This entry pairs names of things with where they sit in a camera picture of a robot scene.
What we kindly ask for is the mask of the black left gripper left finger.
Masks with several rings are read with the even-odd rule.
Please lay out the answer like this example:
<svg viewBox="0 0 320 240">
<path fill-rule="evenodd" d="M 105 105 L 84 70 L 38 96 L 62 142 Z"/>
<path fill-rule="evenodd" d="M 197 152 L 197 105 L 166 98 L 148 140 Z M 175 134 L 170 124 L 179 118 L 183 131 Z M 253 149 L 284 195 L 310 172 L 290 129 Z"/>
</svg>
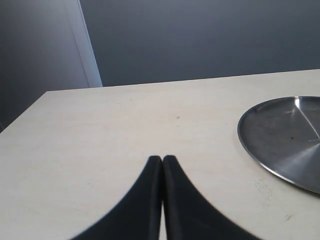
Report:
<svg viewBox="0 0 320 240">
<path fill-rule="evenodd" d="M 150 156 L 126 195 L 75 240 L 158 240 L 163 199 L 163 164 Z"/>
</svg>

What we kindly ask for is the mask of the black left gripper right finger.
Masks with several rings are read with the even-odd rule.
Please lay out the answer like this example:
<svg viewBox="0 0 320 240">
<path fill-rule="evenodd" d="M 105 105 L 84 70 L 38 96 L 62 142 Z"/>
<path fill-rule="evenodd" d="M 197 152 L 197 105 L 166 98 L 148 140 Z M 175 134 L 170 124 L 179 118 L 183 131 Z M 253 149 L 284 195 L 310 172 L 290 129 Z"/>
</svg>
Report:
<svg viewBox="0 0 320 240">
<path fill-rule="evenodd" d="M 212 206 L 189 180 L 177 158 L 163 158 L 164 217 L 168 240 L 257 240 Z"/>
</svg>

